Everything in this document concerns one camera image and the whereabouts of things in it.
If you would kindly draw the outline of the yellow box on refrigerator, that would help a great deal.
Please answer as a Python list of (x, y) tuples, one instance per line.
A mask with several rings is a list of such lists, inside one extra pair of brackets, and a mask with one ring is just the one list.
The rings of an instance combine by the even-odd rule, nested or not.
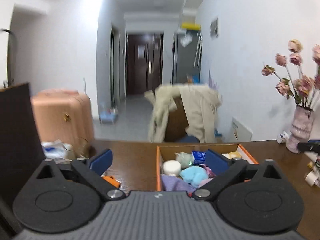
[(196, 23), (183, 22), (183, 23), (181, 23), (181, 28), (182, 29), (187, 29), (187, 30), (199, 31), (201, 29), (201, 26), (199, 24), (196, 24)]

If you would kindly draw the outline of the white round sponge block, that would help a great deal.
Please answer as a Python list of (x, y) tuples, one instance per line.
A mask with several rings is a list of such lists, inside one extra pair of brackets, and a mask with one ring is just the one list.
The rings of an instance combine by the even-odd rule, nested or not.
[(163, 174), (178, 177), (181, 172), (181, 163), (176, 160), (165, 161), (162, 165)]

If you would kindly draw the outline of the pink hard-shell suitcase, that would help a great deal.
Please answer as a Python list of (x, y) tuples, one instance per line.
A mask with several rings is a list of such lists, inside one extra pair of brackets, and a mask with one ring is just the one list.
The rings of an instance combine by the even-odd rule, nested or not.
[(94, 139), (90, 98), (76, 90), (49, 89), (31, 97), (37, 131), (42, 142), (77, 145)]

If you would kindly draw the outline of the beige coat on chair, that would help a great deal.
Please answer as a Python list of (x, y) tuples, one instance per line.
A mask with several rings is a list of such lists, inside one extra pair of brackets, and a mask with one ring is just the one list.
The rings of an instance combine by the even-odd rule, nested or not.
[(208, 85), (160, 85), (147, 91), (152, 104), (148, 140), (173, 142), (186, 135), (200, 143), (216, 142), (215, 125), (221, 95)]

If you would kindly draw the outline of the black paper shopping bag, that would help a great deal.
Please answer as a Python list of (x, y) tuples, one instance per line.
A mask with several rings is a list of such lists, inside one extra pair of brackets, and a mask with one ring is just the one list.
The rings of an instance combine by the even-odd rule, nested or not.
[(17, 194), (44, 159), (29, 84), (1, 89), (1, 202), (12, 207)]

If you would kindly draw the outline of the grey refrigerator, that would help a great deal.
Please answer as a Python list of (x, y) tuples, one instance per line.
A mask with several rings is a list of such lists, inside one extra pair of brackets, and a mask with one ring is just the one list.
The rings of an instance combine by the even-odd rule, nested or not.
[(175, 32), (173, 42), (172, 83), (199, 83), (201, 74), (202, 34), (187, 30)]

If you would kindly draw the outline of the purple satin bonnet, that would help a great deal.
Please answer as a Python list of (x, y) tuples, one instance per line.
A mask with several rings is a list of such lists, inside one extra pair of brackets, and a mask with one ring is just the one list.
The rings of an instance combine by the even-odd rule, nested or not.
[(214, 178), (216, 176), (215, 173), (207, 165), (204, 165), (204, 169), (208, 175), (208, 178)]

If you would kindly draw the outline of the small white medicine bottle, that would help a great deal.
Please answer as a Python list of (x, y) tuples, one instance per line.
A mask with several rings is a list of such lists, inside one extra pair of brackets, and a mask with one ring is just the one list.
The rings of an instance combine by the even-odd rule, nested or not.
[(283, 131), (282, 133), (277, 135), (276, 141), (278, 144), (285, 144), (289, 139), (289, 135), (287, 132)]

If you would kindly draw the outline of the dried pink rose bouquet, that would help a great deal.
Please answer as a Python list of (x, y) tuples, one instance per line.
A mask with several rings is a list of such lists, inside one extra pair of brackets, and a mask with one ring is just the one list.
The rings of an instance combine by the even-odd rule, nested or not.
[(316, 74), (311, 77), (303, 72), (303, 45), (297, 39), (288, 41), (288, 56), (277, 53), (275, 63), (286, 70), (286, 76), (281, 77), (276, 68), (264, 64), (261, 70), (262, 76), (275, 76), (277, 92), (287, 98), (293, 98), (295, 104), (304, 109), (312, 110), (319, 101), (319, 45), (312, 48), (312, 60), (316, 64)]

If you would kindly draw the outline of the dark brown entrance door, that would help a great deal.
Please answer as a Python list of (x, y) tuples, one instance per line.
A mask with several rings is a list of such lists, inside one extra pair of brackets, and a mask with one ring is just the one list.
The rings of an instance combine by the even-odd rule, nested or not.
[(126, 36), (126, 95), (154, 91), (162, 83), (163, 34)]

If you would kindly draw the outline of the red cardboard fruit box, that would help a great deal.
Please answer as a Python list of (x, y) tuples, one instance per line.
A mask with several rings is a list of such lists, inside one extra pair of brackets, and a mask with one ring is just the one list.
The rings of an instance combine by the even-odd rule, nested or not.
[(194, 158), (193, 166), (204, 168), (206, 165), (206, 151), (212, 150), (216, 153), (230, 153), (234, 151), (240, 152), (242, 159), (250, 164), (257, 164), (258, 162), (247, 152), (247, 150), (240, 144), (198, 144), (198, 145), (175, 145), (175, 146), (158, 146), (156, 157), (156, 174), (157, 174), (157, 191), (163, 191), (161, 183), (162, 165), (165, 161), (175, 160), (175, 153), (185, 152), (191, 153)]

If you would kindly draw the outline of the brown wooden chair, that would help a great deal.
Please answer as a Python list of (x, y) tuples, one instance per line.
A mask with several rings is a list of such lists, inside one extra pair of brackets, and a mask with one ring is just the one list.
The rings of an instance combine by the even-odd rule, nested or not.
[(197, 139), (190, 137), (186, 133), (189, 124), (181, 97), (174, 98), (174, 103), (176, 104), (176, 109), (169, 112), (164, 142), (197, 142)]

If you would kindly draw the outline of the white and yellow plush toy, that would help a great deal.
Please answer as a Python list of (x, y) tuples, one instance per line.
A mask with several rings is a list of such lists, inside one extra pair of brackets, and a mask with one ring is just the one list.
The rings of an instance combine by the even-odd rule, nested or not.
[(242, 155), (238, 151), (230, 152), (230, 153), (223, 153), (222, 154), (224, 157), (228, 159), (233, 159), (233, 158), (242, 158)]

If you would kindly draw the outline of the pink textured ceramic vase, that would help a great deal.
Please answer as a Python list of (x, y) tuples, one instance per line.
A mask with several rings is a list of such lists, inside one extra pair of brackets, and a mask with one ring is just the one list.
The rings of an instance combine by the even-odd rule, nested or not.
[(315, 120), (315, 112), (310, 108), (296, 106), (294, 116), (291, 122), (290, 136), (286, 142), (286, 148), (299, 154), (298, 144), (308, 142)]

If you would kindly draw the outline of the lavender knit pouch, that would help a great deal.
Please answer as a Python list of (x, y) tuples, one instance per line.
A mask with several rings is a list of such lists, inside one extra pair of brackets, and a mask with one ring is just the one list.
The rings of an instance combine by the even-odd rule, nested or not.
[(161, 183), (163, 191), (186, 191), (193, 193), (196, 188), (175, 176), (161, 174)]

